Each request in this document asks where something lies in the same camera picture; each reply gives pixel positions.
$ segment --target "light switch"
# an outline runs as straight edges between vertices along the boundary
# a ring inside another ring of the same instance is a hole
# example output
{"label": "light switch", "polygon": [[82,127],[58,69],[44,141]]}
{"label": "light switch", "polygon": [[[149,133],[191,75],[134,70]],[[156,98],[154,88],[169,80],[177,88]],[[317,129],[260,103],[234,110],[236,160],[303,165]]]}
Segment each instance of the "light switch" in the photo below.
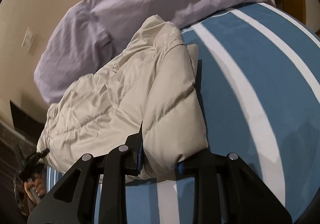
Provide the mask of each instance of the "light switch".
{"label": "light switch", "polygon": [[25,54],[28,54],[30,52],[31,45],[33,43],[34,38],[35,36],[33,35],[30,28],[28,28],[21,46],[24,49]]}

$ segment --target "bed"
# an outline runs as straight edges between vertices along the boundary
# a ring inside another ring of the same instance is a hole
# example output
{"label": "bed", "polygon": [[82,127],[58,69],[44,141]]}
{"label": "bed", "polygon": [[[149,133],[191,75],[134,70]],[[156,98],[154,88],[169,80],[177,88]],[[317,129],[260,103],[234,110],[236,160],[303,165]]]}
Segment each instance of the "bed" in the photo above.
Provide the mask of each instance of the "bed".
{"label": "bed", "polygon": [[246,2],[274,4],[274,0],[82,0],[53,31],[34,81],[48,105],[58,103],[74,81],[96,73],[119,55],[148,17],[157,14],[183,28]]}
{"label": "bed", "polygon": [[[319,38],[264,3],[215,13],[182,34],[199,46],[195,87],[211,152],[238,153],[297,221],[320,186]],[[48,167],[46,176],[49,191],[62,174]],[[128,223],[191,224],[193,185],[176,172],[127,184]]]}

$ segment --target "puffer jacket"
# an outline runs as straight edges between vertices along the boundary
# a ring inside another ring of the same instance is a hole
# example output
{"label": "puffer jacket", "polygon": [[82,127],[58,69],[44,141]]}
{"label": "puffer jacket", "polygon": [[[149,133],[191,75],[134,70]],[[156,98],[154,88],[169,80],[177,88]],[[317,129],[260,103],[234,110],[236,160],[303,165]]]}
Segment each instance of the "puffer jacket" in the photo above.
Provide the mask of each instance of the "puffer jacket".
{"label": "puffer jacket", "polygon": [[185,46],[175,25],[148,18],[120,55],[50,106],[37,145],[50,149],[44,163],[65,173],[85,153],[99,156],[124,144],[142,121],[140,179],[161,176],[206,148],[194,88],[197,56],[197,46]]}

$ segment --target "metal screw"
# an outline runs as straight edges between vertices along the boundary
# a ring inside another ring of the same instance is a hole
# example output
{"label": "metal screw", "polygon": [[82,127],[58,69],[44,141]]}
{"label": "metal screw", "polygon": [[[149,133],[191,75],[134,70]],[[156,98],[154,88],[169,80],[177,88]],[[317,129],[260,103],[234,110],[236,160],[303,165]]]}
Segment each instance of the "metal screw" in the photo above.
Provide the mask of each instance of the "metal screw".
{"label": "metal screw", "polygon": [[229,158],[231,160],[236,160],[236,159],[239,158],[239,156],[236,153],[232,152],[232,153],[229,154]]}
{"label": "metal screw", "polygon": [[121,145],[119,147],[119,151],[127,151],[129,149],[129,147],[127,147],[126,145]]}
{"label": "metal screw", "polygon": [[91,159],[92,155],[86,153],[84,155],[82,155],[82,160],[83,161],[89,161]]}

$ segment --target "white stripe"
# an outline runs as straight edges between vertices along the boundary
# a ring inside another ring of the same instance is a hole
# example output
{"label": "white stripe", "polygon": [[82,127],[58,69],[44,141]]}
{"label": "white stripe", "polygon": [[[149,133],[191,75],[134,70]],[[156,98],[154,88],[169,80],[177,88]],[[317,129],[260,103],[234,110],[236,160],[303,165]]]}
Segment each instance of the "white stripe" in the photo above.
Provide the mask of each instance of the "white stripe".
{"label": "white stripe", "polygon": [[157,178],[160,224],[179,224],[177,182],[174,171]]}
{"label": "white stripe", "polygon": [[287,15],[286,13],[278,10],[277,8],[274,8],[264,2],[259,3],[260,5],[276,12],[277,14],[279,14],[280,16],[282,16],[283,18],[285,18],[286,20],[290,21],[293,25],[297,26],[300,30],[302,30],[319,48],[320,48],[320,42],[319,40],[310,32],[308,31],[304,26],[302,26],[299,22],[297,22],[294,18],[290,17],[289,15]]}
{"label": "white stripe", "polygon": [[257,149],[264,183],[285,205],[285,181],[279,148],[257,94],[220,42],[200,23],[193,25],[193,29],[211,52],[238,99]]}
{"label": "white stripe", "polygon": [[[212,16],[204,19],[202,22],[204,22],[204,21],[206,21],[206,20],[208,20],[208,19],[212,19],[212,18],[217,18],[217,17],[224,16],[224,15],[228,14],[230,11],[231,11],[231,10],[226,9],[224,13],[212,15]],[[181,30],[181,34],[184,34],[184,33],[186,33],[186,32],[192,31],[192,30],[193,30],[193,29],[192,29],[192,25],[190,25],[189,27],[187,27],[187,28],[185,28],[185,29],[182,29],[182,30]]]}
{"label": "white stripe", "polygon": [[51,177],[51,167],[49,167],[49,180],[48,180],[48,192],[51,190],[51,187],[50,187],[50,178]]}
{"label": "white stripe", "polygon": [[53,185],[54,186],[56,185],[56,174],[57,174],[57,171],[54,170],[54,178],[53,178]]}
{"label": "white stripe", "polygon": [[238,18],[244,20],[256,30],[260,31],[264,36],[266,36],[273,44],[275,44],[296,66],[296,68],[300,71],[301,75],[304,77],[306,82],[309,84],[312,89],[316,99],[320,103],[320,85],[313,73],[310,71],[308,66],[303,62],[303,60],[299,57],[297,53],[294,52],[292,48],[289,47],[287,43],[285,43],[282,39],[280,39],[276,34],[274,34],[271,30],[269,30],[266,26],[241,12],[240,10],[233,9],[231,11]]}
{"label": "white stripe", "polygon": [[50,168],[47,166],[47,174],[46,174],[46,191],[49,192],[49,181],[48,181],[48,178],[49,178],[49,172],[50,172]]}

